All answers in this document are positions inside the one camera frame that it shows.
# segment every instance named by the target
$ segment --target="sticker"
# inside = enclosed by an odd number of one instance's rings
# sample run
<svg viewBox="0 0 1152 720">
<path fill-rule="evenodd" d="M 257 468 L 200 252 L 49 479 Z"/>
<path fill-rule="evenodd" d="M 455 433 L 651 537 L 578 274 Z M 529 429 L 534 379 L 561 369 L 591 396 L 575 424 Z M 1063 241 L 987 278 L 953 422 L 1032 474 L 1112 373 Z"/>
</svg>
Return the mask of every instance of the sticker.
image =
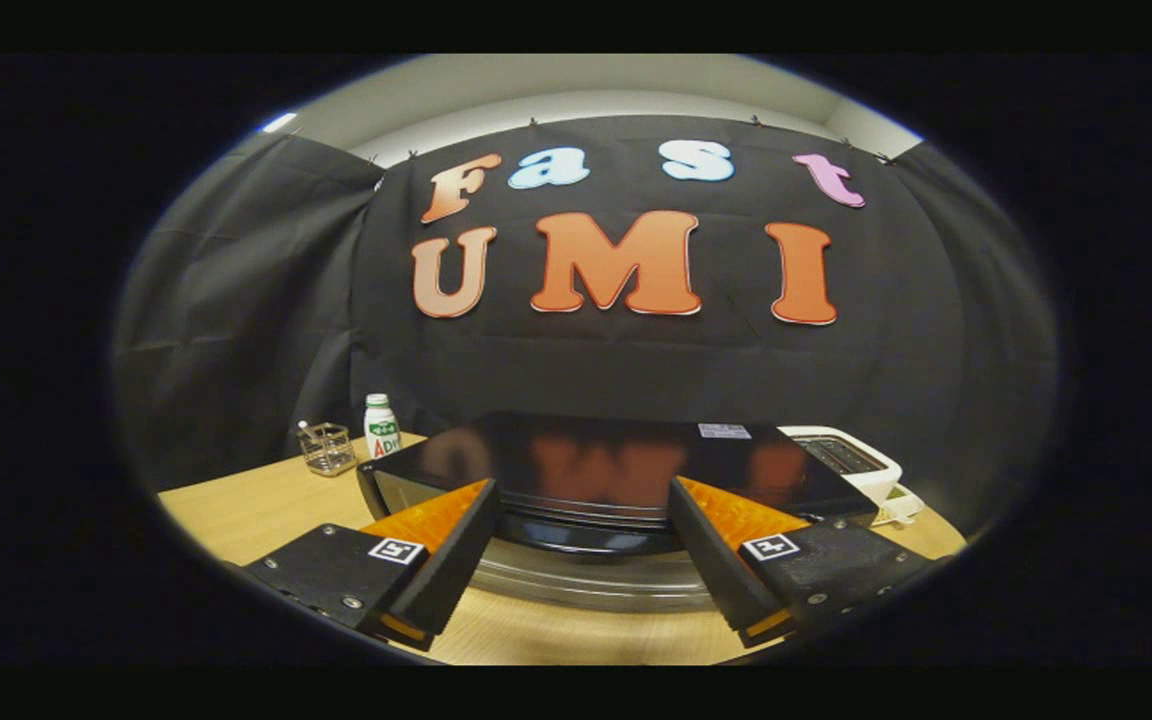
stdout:
<svg viewBox="0 0 1152 720">
<path fill-rule="evenodd" d="M 700 423 L 696 425 L 700 429 L 700 437 L 723 437 L 732 439 L 753 439 L 749 437 L 745 425 L 722 425 L 715 423 Z"/>
<path fill-rule="evenodd" d="M 416 558 L 416 553 L 419 553 L 422 547 L 425 547 L 424 544 L 417 541 L 396 541 L 394 538 L 385 538 L 371 548 L 367 555 L 397 562 L 397 564 L 411 564 L 412 559 Z"/>
<path fill-rule="evenodd" d="M 745 547 L 749 547 L 749 551 L 759 560 L 771 560 L 782 555 L 790 555 L 791 553 L 799 551 L 799 546 L 796 546 L 790 538 L 787 538 L 783 535 L 751 539 L 751 541 L 742 544 L 744 544 Z"/>
</svg>

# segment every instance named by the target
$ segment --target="white bottle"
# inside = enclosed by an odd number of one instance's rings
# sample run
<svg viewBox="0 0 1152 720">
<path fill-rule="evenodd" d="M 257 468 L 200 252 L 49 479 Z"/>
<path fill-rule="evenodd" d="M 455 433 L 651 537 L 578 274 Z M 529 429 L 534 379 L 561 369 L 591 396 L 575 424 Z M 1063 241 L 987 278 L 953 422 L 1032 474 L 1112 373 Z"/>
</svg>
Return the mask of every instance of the white bottle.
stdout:
<svg viewBox="0 0 1152 720">
<path fill-rule="evenodd" d="M 372 458 L 401 450 L 403 446 L 403 438 L 397 433 L 397 418 L 394 418 L 394 411 L 389 409 L 389 396 L 382 392 L 371 393 L 367 396 L 367 410 L 362 415 L 362 429 Z"/>
</svg>

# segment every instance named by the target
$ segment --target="letter cutout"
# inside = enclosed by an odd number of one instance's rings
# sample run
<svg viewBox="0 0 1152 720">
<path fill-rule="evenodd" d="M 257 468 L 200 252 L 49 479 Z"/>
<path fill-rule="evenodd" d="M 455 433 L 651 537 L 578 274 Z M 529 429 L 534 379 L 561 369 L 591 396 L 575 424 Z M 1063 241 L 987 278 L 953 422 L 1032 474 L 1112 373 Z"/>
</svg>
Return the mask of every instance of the letter cutout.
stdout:
<svg viewBox="0 0 1152 720">
<path fill-rule="evenodd" d="M 829 196 L 829 199 L 849 209 L 864 209 L 865 199 L 859 194 L 847 190 L 841 179 L 849 179 L 846 169 L 832 165 L 826 156 L 795 156 L 794 161 L 806 165 L 808 172 L 812 173 L 812 179 L 820 188 L 820 192 Z"/>
<path fill-rule="evenodd" d="M 725 159 L 732 158 L 732 151 L 717 142 L 668 141 L 660 143 L 659 152 L 669 160 L 660 165 L 660 169 L 673 179 L 717 182 L 732 177 L 736 172 Z"/>
<path fill-rule="evenodd" d="M 773 302 L 778 320 L 828 325 L 838 318 L 824 281 L 824 249 L 829 236 L 808 225 L 768 223 L 767 234 L 781 249 L 781 300 Z"/>
<path fill-rule="evenodd" d="M 500 164 L 500 156 L 482 156 L 477 160 L 470 160 L 457 167 L 445 169 L 435 174 L 430 182 L 434 183 L 434 199 L 430 203 L 429 210 L 422 215 L 420 222 L 429 225 L 434 220 L 444 219 L 448 215 L 460 213 L 461 210 L 470 205 L 470 200 L 461 197 L 461 191 L 477 192 L 483 187 L 486 179 L 485 169 L 492 169 Z"/>
<path fill-rule="evenodd" d="M 532 152 L 518 160 L 521 170 L 509 176 L 509 187 L 529 190 L 543 184 L 571 184 L 589 177 L 585 151 L 579 147 L 552 147 Z"/>
<path fill-rule="evenodd" d="M 488 242 L 495 237 L 495 228 L 473 228 L 457 237 L 465 250 L 465 264 L 461 274 L 461 290 L 444 295 L 438 287 L 438 275 L 442 270 L 444 250 L 450 245 L 446 237 L 426 240 L 412 247 L 416 274 L 412 278 L 412 297 L 416 306 L 430 318 L 457 318 L 472 310 L 483 297 L 483 282 L 488 264 Z"/>
<path fill-rule="evenodd" d="M 602 228 L 585 213 L 541 218 L 536 229 L 545 233 L 545 285 L 531 297 L 540 313 L 571 313 L 585 300 L 573 289 L 579 273 L 590 297 L 600 310 L 612 306 L 637 270 L 639 286 L 626 297 L 635 313 L 691 314 L 700 310 L 700 297 L 691 291 L 687 237 L 699 225 L 695 215 L 675 210 L 653 210 L 634 220 L 620 245 L 612 245 Z"/>
</svg>

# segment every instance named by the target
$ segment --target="letter u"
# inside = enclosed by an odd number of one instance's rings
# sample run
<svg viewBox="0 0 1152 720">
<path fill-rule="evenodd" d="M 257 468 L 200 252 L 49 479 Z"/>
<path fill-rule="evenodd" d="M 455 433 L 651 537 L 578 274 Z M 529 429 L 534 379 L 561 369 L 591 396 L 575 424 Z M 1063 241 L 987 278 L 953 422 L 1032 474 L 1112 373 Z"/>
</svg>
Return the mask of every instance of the letter u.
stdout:
<svg viewBox="0 0 1152 720">
<path fill-rule="evenodd" d="M 444 295 L 438 287 L 438 275 L 442 265 L 444 250 L 450 243 L 446 237 L 426 240 L 412 247 L 416 274 L 412 279 L 412 297 L 416 306 L 430 318 L 456 318 L 479 304 L 483 282 L 488 264 L 488 242 L 495 237 L 495 228 L 473 228 L 461 233 L 456 242 L 465 250 L 465 266 L 461 272 L 461 290 Z"/>
</svg>

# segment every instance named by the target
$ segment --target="table surface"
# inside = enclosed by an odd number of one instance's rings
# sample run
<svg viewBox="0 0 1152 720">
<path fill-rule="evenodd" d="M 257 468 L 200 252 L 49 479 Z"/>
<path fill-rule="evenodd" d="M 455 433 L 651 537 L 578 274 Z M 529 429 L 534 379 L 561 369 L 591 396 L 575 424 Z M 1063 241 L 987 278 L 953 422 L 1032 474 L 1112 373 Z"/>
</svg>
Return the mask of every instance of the table surface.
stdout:
<svg viewBox="0 0 1152 720">
<path fill-rule="evenodd" d="M 403 433 L 403 447 L 424 439 Z M 362 439 L 353 447 L 359 458 L 370 457 Z M 260 559 L 323 523 L 363 528 L 374 521 L 355 470 L 325 478 L 298 456 L 173 488 L 159 500 L 202 547 L 234 564 Z M 931 507 L 914 520 L 873 532 L 931 559 L 965 547 L 963 536 Z M 708 665 L 773 644 L 742 646 L 718 611 L 579 611 L 467 588 L 429 652 L 393 647 L 454 665 Z"/>
</svg>

